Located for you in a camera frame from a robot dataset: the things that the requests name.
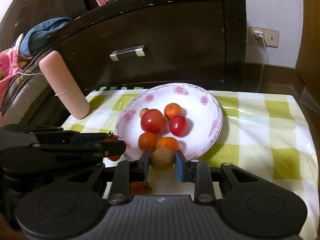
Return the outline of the red cherry tomato with stem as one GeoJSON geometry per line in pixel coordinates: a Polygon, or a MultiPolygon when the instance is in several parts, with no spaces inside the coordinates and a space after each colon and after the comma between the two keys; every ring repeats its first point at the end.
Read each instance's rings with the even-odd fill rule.
{"type": "Polygon", "coordinates": [[[113,132],[109,132],[107,137],[103,139],[103,142],[107,142],[107,151],[105,152],[105,156],[108,160],[116,162],[121,158],[121,155],[115,155],[116,152],[115,147],[118,146],[119,137],[114,135],[113,132]]]}

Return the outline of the dark wooden drawer cabinet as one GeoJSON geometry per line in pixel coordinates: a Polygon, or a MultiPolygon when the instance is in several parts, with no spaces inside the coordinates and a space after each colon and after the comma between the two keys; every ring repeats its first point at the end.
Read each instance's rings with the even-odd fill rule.
{"type": "Polygon", "coordinates": [[[246,57],[246,0],[114,0],[50,37],[83,90],[185,81],[237,90],[246,57]],[[145,56],[110,54],[145,46],[145,56]]]}

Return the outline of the brown longan cluster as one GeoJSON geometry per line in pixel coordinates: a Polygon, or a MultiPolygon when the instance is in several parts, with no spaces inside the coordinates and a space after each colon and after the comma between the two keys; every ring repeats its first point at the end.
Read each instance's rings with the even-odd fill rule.
{"type": "Polygon", "coordinates": [[[150,165],[156,173],[165,173],[173,167],[174,161],[174,152],[168,148],[161,147],[151,155],[150,165]]]}

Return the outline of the blue cloth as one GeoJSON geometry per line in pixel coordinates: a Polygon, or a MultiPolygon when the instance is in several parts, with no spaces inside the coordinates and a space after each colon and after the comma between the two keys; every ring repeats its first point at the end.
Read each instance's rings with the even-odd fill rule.
{"type": "Polygon", "coordinates": [[[57,17],[46,20],[32,27],[20,43],[20,54],[26,57],[35,56],[48,46],[48,37],[71,22],[68,17],[57,17]]]}

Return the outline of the grey padded cushion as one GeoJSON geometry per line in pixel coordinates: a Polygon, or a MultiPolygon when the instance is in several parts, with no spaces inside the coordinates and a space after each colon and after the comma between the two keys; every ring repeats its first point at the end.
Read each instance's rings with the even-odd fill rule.
{"type": "Polygon", "coordinates": [[[10,81],[1,105],[1,126],[27,124],[50,93],[48,81],[39,68],[39,61],[52,51],[46,48],[10,81]]]}

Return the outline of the beige wall socket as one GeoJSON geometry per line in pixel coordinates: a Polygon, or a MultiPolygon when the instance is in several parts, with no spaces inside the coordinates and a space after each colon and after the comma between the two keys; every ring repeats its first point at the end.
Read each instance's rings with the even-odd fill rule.
{"type": "Polygon", "coordinates": [[[249,44],[265,45],[267,47],[278,48],[280,32],[272,29],[259,27],[249,27],[249,44]]]}

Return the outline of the large red tomato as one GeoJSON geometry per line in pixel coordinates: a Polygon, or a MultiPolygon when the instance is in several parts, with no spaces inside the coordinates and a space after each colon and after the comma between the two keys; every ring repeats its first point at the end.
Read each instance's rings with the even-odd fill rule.
{"type": "Polygon", "coordinates": [[[142,115],[140,125],[144,132],[158,134],[166,128],[167,121],[159,110],[150,109],[142,115]]]}

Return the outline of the white charger plug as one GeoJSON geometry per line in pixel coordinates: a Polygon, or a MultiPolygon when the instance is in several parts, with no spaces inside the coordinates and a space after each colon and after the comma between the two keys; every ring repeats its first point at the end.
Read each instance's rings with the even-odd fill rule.
{"type": "Polygon", "coordinates": [[[255,35],[256,38],[264,38],[264,33],[259,30],[254,30],[253,34],[255,35]]]}

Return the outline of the pink ribbed cylindrical case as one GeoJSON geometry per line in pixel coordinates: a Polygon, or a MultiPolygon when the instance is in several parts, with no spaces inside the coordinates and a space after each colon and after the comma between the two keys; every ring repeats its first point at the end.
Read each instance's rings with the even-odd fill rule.
{"type": "Polygon", "coordinates": [[[60,53],[51,51],[39,61],[39,68],[69,113],[76,119],[83,119],[89,113],[90,105],[60,53]]]}

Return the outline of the pink floral bedding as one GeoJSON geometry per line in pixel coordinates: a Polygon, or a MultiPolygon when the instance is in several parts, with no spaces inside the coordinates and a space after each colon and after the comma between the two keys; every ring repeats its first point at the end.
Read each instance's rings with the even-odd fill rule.
{"type": "Polygon", "coordinates": [[[12,48],[6,49],[1,52],[0,64],[1,64],[1,105],[8,85],[13,77],[31,61],[33,57],[26,57],[20,54],[20,45],[24,38],[24,34],[21,34],[12,48]]]}

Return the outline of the tan longan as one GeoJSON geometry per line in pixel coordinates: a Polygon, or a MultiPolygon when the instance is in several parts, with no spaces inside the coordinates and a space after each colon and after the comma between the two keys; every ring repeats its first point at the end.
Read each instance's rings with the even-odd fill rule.
{"type": "Polygon", "coordinates": [[[140,110],[140,113],[139,113],[139,116],[140,118],[142,118],[142,116],[148,111],[149,109],[148,108],[143,108],[140,110]]]}

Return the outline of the brown wooden wardrobe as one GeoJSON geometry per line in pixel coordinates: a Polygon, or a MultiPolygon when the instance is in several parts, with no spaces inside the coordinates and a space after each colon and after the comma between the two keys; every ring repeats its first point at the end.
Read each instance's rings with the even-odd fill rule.
{"type": "Polygon", "coordinates": [[[309,90],[319,90],[319,0],[303,0],[303,30],[296,72],[309,90]]]}

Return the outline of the orange tangerine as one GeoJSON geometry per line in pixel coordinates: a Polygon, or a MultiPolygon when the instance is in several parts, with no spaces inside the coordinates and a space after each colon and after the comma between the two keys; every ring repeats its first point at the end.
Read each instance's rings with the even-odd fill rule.
{"type": "Polygon", "coordinates": [[[141,151],[153,153],[156,150],[157,136],[151,132],[145,132],[139,136],[138,147],[141,151]]]}
{"type": "Polygon", "coordinates": [[[179,115],[182,113],[182,108],[179,104],[177,103],[170,103],[168,105],[166,105],[165,109],[164,109],[164,116],[167,119],[171,119],[176,115],[179,115]]]}
{"type": "Polygon", "coordinates": [[[156,143],[156,149],[159,148],[168,148],[172,152],[176,152],[180,149],[180,145],[175,138],[172,137],[163,137],[159,139],[156,143]]]}

